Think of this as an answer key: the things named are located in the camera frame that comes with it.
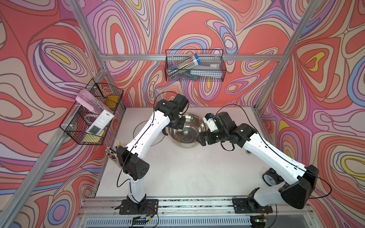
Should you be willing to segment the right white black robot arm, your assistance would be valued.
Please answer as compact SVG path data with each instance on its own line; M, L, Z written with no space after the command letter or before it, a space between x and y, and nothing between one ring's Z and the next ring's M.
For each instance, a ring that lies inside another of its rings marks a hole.
M288 157L263 139L253 126L246 123L236 125L227 112L208 113L203 121L208 130L200 133L197 139L200 145L230 142L256 155L283 179L270 187L255 188L247 197L250 207L288 204L296 209L304 208L316 187L317 167L305 166Z

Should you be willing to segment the stainless steel pot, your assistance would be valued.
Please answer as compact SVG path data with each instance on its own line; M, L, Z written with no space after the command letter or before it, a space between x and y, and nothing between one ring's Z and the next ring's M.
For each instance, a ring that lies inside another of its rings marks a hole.
M168 128L168 135L175 145L181 148L194 148L199 145L197 138L200 133L207 130L203 119L194 114L184 114L185 123L182 130Z

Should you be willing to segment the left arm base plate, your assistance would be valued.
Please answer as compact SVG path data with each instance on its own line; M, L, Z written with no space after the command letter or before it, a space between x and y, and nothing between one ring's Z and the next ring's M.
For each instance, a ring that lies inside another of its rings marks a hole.
M130 198L122 200L122 203L115 208L120 215L154 215L158 212L158 199L144 199L140 203Z

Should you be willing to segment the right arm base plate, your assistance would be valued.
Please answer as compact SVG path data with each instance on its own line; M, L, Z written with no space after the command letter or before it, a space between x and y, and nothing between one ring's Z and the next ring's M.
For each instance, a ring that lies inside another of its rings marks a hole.
M271 206L260 206L255 200L247 198L232 198L233 208L236 214L271 214Z

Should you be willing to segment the glass pot lid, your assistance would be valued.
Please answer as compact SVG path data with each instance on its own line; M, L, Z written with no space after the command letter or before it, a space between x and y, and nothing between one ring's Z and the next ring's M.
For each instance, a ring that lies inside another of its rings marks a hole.
M147 120L144 120L142 122L140 122L134 129L133 131L133 138L136 138L140 133L144 132L144 127L147 124ZM158 134L158 136L154 139L154 141L151 144L151 147L158 145L159 143L161 143L163 141L163 139L165 138L165 135L160 132Z

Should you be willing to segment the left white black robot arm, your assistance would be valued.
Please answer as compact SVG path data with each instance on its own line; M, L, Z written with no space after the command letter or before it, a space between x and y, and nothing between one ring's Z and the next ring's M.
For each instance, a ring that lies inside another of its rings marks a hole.
M128 199L139 204L146 198L144 177L150 165L144 160L152 143L166 127L182 130L185 124L184 110L188 99L176 94L173 100L161 99L154 104L151 117L137 136L126 146L117 147L117 159L121 173L128 176L130 182Z

